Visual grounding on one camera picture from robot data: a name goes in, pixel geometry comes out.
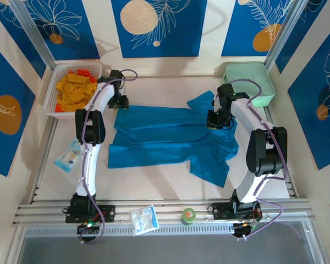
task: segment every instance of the cable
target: cable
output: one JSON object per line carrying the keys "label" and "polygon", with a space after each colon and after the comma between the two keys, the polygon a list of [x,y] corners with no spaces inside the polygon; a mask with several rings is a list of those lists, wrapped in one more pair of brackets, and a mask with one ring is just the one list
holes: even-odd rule
{"label": "cable", "polygon": [[104,215],[103,215],[103,213],[101,212],[100,208],[98,207],[96,201],[94,200],[93,196],[90,194],[90,192],[89,192],[89,190],[88,190],[88,187],[87,187],[87,182],[86,182],[86,177],[85,177],[86,175],[85,175],[85,171],[84,171],[84,169],[85,169],[85,164],[86,164],[86,161],[87,161],[87,154],[88,154],[88,152],[89,152],[89,149],[88,149],[88,146],[87,146],[87,142],[86,142],[85,139],[84,139],[84,136],[85,136],[85,133],[86,133],[86,127],[87,127],[87,122],[88,122],[88,116],[89,116],[89,113],[90,113],[90,111],[93,109],[94,104],[95,104],[95,102],[96,102],[98,96],[100,95],[101,91],[103,91],[105,87],[107,87],[109,84],[111,84],[111,83],[113,83],[113,82],[115,82],[115,81],[134,81],[134,80],[136,80],[136,79],[138,78],[138,74],[137,74],[134,70],[131,70],[131,69],[124,69],[124,70],[121,70],[120,72],[121,72],[121,73],[122,73],[122,72],[132,72],[132,73],[134,73],[136,76],[135,76],[135,78],[133,78],[133,79],[125,79],[125,78],[121,78],[121,79],[113,79],[113,80],[111,80],[111,81],[108,81],[106,84],[104,84],[104,85],[101,87],[101,89],[98,90],[96,96],[94,97],[91,106],[90,106],[89,109],[87,110],[86,117],[85,117],[85,119],[84,119],[84,123],[83,123],[82,142],[83,142],[83,144],[84,144],[84,146],[85,146],[85,153],[84,153],[83,163],[82,163],[82,182],[83,182],[83,187],[84,187],[84,189],[86,190],[89,199],[92,201],[93,205],[95,206],[97,212],[98,212],[99,215],[100,215],[100,218],[101,218],[101,220],[102,220],[102,223],[103,223],[103,225],[102,225],[102,230],[100,231],[100,235],[99,235],[96,239],[94,239],[94,240],[92,240],[92,241],[90,241],[90,242],[85,242],[85,241],[82,240],[82,232],[81,232],[81,234],[80,234],[80,236],[79,236],[79,239],[81,240],[82,243],[84,243],[84,244],[86,244],[86,245],[94,244],[94,243],[98,242],[98,241],[102,238],[103,233],[104,233],[104,230],[105,230],[105,218],[104,218]]}
{"label": "cable", "polygon": [[[274,179],[274,180],[283,180],[283,181],[285,181],[285,180],[287,180],[287,179],[290,178],[290,172],[289,172],[289,169],[288,169],[288,167],[287,167],[287,164],[286,164],[286,161],[285,161],[284,155],[282,154],[281,148],[280,148],[280,146],[279,146],[279,144],[278,144],[278,142],[277,142],[277,140],[276,140],[276,138],[275,138],[274,133],[271,131],[271,129],[269,128],[269,126],[264,122],[264,120],[262,119],[262,117],[261,117],[261,116],[260,116],[260,115],[259,115],[254,109],[253,109],[253,107],[251,106],[251,102],[252,102],[252,100],[254,100],[254,99],[257,98],[260,94],[262,94],[262,87],[261,87],[258,83],[256,83],[255,81],[252,81],[252,80],[250,80],[250,79],[237,79],[237,80],[230,81],[229,84],[235,83],[235,82],[237,82],[237,81],[247,81],[247,82],[252,83],[252,84],[254,84],[254,85],[256,85],[256,86],[258,87],[259,92],[258,92],[255,96],[253,96],[252,98],[250,98],[250,99],[248,100],[248,102],[247,102],[247,108],[248,108],[248,109],[249,109],[249,110],[255,115],[255,117],[259,120],[259,122],[261,122],[261,124],[267,129],[268,133],[270,134],[270,136],[271,136],[271,138],[272,138],[272,140],[273,140],[273,142],[274,142],[274,145],[275,145],[275,147],[276,147],[276,149],[277,149],[277,152],[278,152],[278,154],[279,154],[279,157],[280,157],[280,159],[281,159],[281,161],[282,161],[282,164],[283,164],[283,170],[284,170],[284,177],[283,177],[283,178],[275,177],[275,176],[270,176],[270,177],[266,176],[266,177],[264,177],[264,178],[261,180],[261,182],[258,184],[257,188],[256,188],[255,191],[254,191],[254,195],[256,195],[256,194],[258,193],[258,191],[260,190],[261,186],[263,185],[263,183],[264,183],[266,180]],[[280,206],[280,205],[278,205],[278,204],[276,204],[276,203],[268,202],[268,201],[263,201],[263,200],[260,200],[260,199],[258,199],[258,198],[257,198],[257,201],[258,201],[258,202],[261,202],[261,203],[263,203],[263,204],[268,204],[268,205],[273,205],[273,206],[279,207],[279,208],[280,208],[280,213],[279,213],[277,216],[275,216],[270,222],[268,222],[268,223],[265,224],[263,227],[261,227],[260,229],[254,231],[254,232],[250,233],[249,235],[245,236],[244,238],[240,238],[240,239],[247,239],[248,237],[250,237],[250,236],[256,234],[257,232],[263,230],[264,228],[270,226],[273,222],[275,222],[275,221],[276,221],[276,220],[282,215],[282,213],[283,213],[283,211],[284,211],[283,207]]]}

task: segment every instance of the orange cloth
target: orange cloth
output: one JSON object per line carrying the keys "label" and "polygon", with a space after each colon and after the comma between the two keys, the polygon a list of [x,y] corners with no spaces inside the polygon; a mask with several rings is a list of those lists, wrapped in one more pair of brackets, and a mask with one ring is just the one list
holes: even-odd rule
{"label": "orange cloth", "polygon": [[97,84],[92,83],[91,78],[68,73],[56,85],[56,89],[59,91],[57,102],[64,112],[83,109],[91,100],[96,87]]}

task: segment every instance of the white floor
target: white floor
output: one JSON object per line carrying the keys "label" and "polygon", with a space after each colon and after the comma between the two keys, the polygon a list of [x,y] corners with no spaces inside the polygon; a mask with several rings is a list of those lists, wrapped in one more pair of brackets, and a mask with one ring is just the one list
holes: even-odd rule
{"label": "white floor", "polygon": [[[216,88],[221,83],[222,79],[213,77],[143,78],[126,83],[126,94],[130,105],[188,107],[186,102],[203,92],[211,90],[216,94]],[[245,155],[249,136],[240,123],[235,134],[239,151],[228,161],[230,171],[224,188],[189,173],[189,161],[161,166],[107,169],[108,146],[116,133],[113,128],[115,117],[116,111],[112,109],[106,109],[103,114],[107,136],[98,157],[98,200],[228,199],[248,170]],[[74,120],[58,122],[35,201],[69,200],[75,193],[81,166],[76,166],[71,173],[65,173],[53,164],[75,137]],[[289,198],[289,194],[283,181],[270,180],[260,198]]]}

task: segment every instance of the purple cable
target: purple cable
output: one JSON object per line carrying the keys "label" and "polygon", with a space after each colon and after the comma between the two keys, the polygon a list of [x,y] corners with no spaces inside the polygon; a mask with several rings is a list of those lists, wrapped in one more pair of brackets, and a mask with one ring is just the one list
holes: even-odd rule
{"label": "purple cable", "polygon": [[123,78],[123,79],[113,79],[113,80],[107,82],[106,84],[104,84],[101,87],[101,89],[97,92],[96,96],[94,97],[91,106],[87,110],[86,117],[85,117],[84,123],[83,123],[82,142],[83,142],[83,144],[85,146],[85,152],[84,152],[83,163],[82,163],[82,182],[83,182],[83,187],[86,190],[89,199],[92,201],[93,205],[95,206],[96,210],[98,211],[98,214],[100,215],[101,220],[102,220],[102,223],[103,223],[103,227],[102,227],[102,230],[100,231],[100,235],[96,239],[94,239],[94,240],[92,240],[90,242],[85,242],[85,241],[82,240],[82,234],[83,233],[81,232],[81,234],[79,236],[79,239],[81,241],[83,241],[83,243],[86,244],[86,245],[94,244],[94,243],[98,242],[102,238],[103,233],[104,233],[104,230],[105,230],[105,218],[104,218],[104,215],[101,212],[99,206],[97,205],[96,201],[94,200],[93,196],[90,194],[90,192],[88,190],[88,187],[87,187],[87,182],[86,182],[86,177],[85,177],[84,169],[85,169],[86,157],[87,157],[87,154],[88,154],[89,149],[88,149],[88,146],[87,146],[87,142],[84,139],[84,136],[85,136],[85,133],[86,133],[86,127],[87,127],[89,113],[93,109],[94,103],[96,102],[96,100],[97,100],[98,96],[100,95],[101,91],[104,90],[104,88],[107,87],[109,84],[111,84],[111,83],[113,83],[115,81],[134,81],[134,80],[136,80],[138,78],[138,74],[134,70],[124,69],[124,70],[121,70],[120,72],[121,73],[122,72],[132,72],[132,73],[134,73],[136,75],[136,77],[133,78],[133,79],[125,79],[125,78]]}
{"label": "purple cable", "polygon": [[[283,169],[285,171],[285,175],[283,178],[280,178],[280,177],[274,177],[274,176],[271,176],[271,177],[264,177],[262,179],[262,181],[258,184],[257,188],[255,189],[254,191],[254,195],[256,195],[258,193],[258,191],[260,190],[261,186],[263,185],[263,183],[265,182],[265,180],[269,180],[269,179],[274,179],[274,180],[287,180],[290,178],[290,172],[288,170],[288,167],[287,167],[287,164],[286,164],[286,161],[285,161],[285,158],[284,158],[284,155],[282,154],[282,151],[281,151],[281,148],[275,138],[275,135],[274,133],[271,131],[271,129],[269,128],[269,126],[264,122],[264,120],[261,118],[261,116],[253,109],[253,107],[251,106],[251,102],[252,100],[254,100],[255,98],[257,98],[260,94],[262,94],[262,87],[256,83],[255,81],[252,81],[250,79],[237,79],[237,80],[233,80],[233,81],[230,81],[229,84],[232,84],[232,83],[235,83],[237,81],[247,81],[249,83],[252,83],[254,85],[256,85],[259,89],[259,92],[257,95],[253,96],[252,98],[250,98],[247,102],[247,107],[248,109],[255,115],[255,117],[261,122],[261,124],[267,129],[268,133],[270,134],[273,142],[274,142],[274,145],[277,149],[277,152],[279,154],[279,157],[282,161],[282,164],[283,164]],[[260,199],[257,199],[258,202],[261,202],[263,204],[268,204],[268,205],[273,205],[273,206],[276,206],[276,207],[279,207],[280,208],[280,213],[275,216],[270,222],[268,222],[267,224],[265,224],[263,227],[261,227],[260,229],[258,229],[257,231],[254,231],[253,233],[250,233],[249,235],[245,236],[244,238],[240,238],[240,239],[247,239],[248,237],[256,234],[257,232],[263,230],[264,228],[270,226],[273,222],[275,222],[283,213],[284,209],[282,206],[276,204],[276,203],[273,203],[273,202],[268,202],[268,201],[263,201],[263,200],[260,200]]]}

